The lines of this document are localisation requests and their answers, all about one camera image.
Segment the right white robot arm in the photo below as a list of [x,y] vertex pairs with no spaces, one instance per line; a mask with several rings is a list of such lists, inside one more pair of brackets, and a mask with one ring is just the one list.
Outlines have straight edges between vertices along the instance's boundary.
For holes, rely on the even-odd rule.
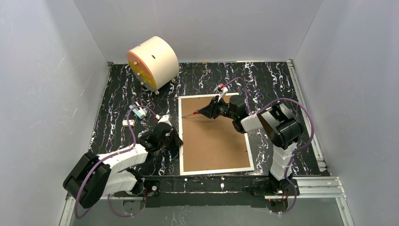
[[284,104],[286,98],[279,98],[255,113],[247,109],[243,96],[233,95],[226,103],[220,96],[211,99],[210,103],[194,112],[209,119],[218,116],[230,118],[237,132],[248,133],[264,129],[273,144],[272,166],[267,179],[254,183],[250,192],[277,194],[288,190],[291,179],[291,161],[299,138],[304,128],[299,119]]

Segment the light blue stapler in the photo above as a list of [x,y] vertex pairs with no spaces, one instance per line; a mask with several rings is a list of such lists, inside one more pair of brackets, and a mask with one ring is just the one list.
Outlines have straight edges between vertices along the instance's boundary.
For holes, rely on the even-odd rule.
[[139,119],[143,119],[147,116],[147,110],[143,109],[142,107],[134,108],[136,105],[130,105],[129,108],[133,109],[132,112],[137,116]]

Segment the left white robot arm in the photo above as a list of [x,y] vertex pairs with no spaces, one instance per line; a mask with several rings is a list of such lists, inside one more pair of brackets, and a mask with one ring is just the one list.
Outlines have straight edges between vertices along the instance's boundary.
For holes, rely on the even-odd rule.
[[160,122],[135,145],[107,154],[85,153],[64,180],[63,188],[85,209],[104,195],[121,191],[140,194],[145,177],[132,167],[154,158],[160,150],[182,145],[176,127]]

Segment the white staple box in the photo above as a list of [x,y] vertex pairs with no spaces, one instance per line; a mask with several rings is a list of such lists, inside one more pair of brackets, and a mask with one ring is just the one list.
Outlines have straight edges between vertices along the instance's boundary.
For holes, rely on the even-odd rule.
[[127,127],[127,126],[134,126],[135,120],[123,120],[122,121],[122,126]]

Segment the blue red screwdriver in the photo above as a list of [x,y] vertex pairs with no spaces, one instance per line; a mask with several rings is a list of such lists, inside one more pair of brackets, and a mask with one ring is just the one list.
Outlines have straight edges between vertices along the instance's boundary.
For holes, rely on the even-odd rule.
[[182,118],[182,119],[184,119],[184,118],[187,118],[187,117],[189,117],[189,116],[192,116],[192,115],[197,115],[197,114],[198,114],[198,111],[194,111],[193,113],[190,113],[190,114],[184,115],[184,116],[182,116],[181,118]]

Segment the white picture frame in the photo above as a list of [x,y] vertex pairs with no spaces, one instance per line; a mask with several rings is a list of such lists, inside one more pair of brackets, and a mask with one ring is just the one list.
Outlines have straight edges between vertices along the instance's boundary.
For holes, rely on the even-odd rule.
[[200,114],[182,119],[207,104],[213,94],[178,98],[180,175],[226,174],[253,171],[254,161],[247,134],[238,133],[232,120],[208,119]]

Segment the cylindrical beige drawer cabinet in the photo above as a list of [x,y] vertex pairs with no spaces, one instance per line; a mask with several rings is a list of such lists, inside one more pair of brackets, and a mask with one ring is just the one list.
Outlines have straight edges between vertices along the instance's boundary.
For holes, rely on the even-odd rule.
[[129,50],[127,60],[140,83],[154,93],[172,81],[180,70],[175,52],[158,36]]

